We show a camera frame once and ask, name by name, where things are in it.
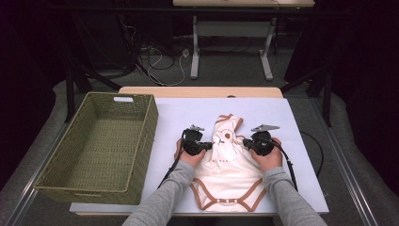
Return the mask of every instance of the white desk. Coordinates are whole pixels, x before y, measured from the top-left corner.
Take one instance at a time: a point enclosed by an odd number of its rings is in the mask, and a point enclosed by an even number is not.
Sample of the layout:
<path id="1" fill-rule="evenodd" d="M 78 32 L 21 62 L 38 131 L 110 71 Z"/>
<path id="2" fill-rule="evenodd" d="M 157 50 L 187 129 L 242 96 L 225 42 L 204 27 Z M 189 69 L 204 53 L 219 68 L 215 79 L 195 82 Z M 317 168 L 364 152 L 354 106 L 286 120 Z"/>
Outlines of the white desk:
<path id="1" fill-rule="evenodd" d="M 219 98 L 209 98 L 212 91 Z M 328 207 L 323 192 L 311 166 L 311 161 L 299 134 L 291 108 L 286 99 L 275 88 L 122 88 L 120 92 L 155 93 L 159 118 L 155 132 L 155 141 L 149 168 L 143 187 L 142 201 L 147 199 L 158 187 L 168 168 L 173 163 L 176 150 L 176 140 L 183 129 L 192 124 L 205 128 L 202 141 L 211 140 L 215 120 L 220 114 L 240 116 L 244 119 L 237 135 L 250 137 L 250 129 L 265 123 L 280 126 L 279 130 L 271 132 L 272 136 L 282 141 L 282 147 L 292 159 L 299 193 L 311 204 L 318 213 L 328 213 Z M 208 93 L 206 97 L 183 98 L 187 93 Z M 247 96 L 245 98 L 224 98 L 228 95 Z M 70 211 L 78 215 L 124 215 L 135 210 L 134 205 L 73 203 Z M 175 216 L 272 216 L 277 211 L 270 197 L 265 195 L 258 208 L 253 213 L 212 213 L 201 211 L 197 207 L 193 192 L 187 189 L 181 202 L 175 210 Z"/>
<path id="2" fill-rule="evenodd" d="M 241 8 L 311 8 L 313 0 L 173 0 L 175 7 L 241 7 Z M 267 52 L 275 30 L 276 18 L 270 22 L 202 22 L 193 18 L 193 60 L 191 79 L 199 76 L 200 49 L 198 36 L 265 37 L 264 48 L 259 51 L 263 72 L 267 81 L 273 74 Z"/>

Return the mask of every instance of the basket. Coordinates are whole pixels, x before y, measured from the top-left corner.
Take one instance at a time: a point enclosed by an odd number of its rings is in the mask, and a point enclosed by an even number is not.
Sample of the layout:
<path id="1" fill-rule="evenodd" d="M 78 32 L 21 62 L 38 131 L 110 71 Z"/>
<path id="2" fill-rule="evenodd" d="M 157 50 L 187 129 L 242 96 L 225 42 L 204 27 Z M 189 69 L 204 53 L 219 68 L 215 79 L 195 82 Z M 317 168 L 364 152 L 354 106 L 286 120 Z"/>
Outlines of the basket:
<path id="1" fill-rule="evenodd" d="M 34 188 L 61 202 L 139 204 L 157 120 L 152 95 L 88 93 Z"/>

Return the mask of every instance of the gray sleeve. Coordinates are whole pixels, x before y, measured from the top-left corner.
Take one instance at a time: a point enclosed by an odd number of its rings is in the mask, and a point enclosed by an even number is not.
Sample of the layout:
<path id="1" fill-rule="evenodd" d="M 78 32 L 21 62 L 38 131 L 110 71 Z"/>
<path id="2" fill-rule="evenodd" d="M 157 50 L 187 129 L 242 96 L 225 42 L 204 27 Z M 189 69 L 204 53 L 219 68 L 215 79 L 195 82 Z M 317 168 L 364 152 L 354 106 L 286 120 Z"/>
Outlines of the gray sleeve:
<path id="1" fill-rule="evenodd" d="M 194 178 L 195 169 L 184 161 L 179 161 L 176 169 L 141 203 L 123 223 L 126 225 L 167 225 L 172 217 L 174 207 L 185 189 Z"/>
<path id="2" fill-rule="evenodd" d="M 291 178 L 284 169 L 273 168 L 263 174 L 263 184 L 277 207 L 285 226 L 326 225 L 322 218 L 294 189 Z"/>

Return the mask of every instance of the hand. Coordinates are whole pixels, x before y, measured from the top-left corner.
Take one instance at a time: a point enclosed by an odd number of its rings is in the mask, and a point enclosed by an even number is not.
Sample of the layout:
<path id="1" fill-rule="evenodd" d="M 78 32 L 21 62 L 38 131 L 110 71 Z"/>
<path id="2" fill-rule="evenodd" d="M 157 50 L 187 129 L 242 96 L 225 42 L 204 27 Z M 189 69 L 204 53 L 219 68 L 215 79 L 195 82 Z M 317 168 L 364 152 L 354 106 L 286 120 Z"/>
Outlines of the hand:
<path id="1" fill-rule="evenodd" d="M 275 137 L 273 137 L 272 139 L 276 141 L 279 145 L 281 145 L 281 141 L 279 141 L 279 139 Z M 265 156 L 257 155 L 252 149 L 250 150 L 250 153 L 252 158 L 261 167 L 262 172 L 282 166 L 282 153 L 277 147 L 274 147 L 272 152 Z"/>
<path id="2" fill-rule="evenodd" d="M 182 145 L 182 140 L 179 139 L 176 142 L 176 153 L 174 154 L 175 159 L 177 158 L 177 156 L 179 155 L 179 150 L 180 150 L 180 145 Z M 203 156 L 205 156 L 205 149 L 202 150 L 199 154 L 197 155 L 190 155 L 187 152 L 182 152 L 182 155 L 180 155 L 180 160 L 190 164 L 191 166 L 193 166 L 194 168 L 197 166 L 197 164 L 200 162 L 200 160 L 202 160 Z"/>

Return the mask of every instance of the folded garment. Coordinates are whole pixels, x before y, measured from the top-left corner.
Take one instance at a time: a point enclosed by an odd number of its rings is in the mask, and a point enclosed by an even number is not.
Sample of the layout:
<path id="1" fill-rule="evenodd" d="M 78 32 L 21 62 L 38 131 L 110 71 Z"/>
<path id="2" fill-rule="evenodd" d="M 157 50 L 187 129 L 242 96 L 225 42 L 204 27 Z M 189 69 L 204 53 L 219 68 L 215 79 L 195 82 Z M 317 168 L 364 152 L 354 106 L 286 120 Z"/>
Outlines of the folded garment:
<path id="1" fill-rule="evenodd" d="M 262 172 L 236 130 L 243 119 L 221 115 L 215 123 L 213 148 L 196 168 L 191 188 L 199 209 L 252 212 L 266 193 Z"/>

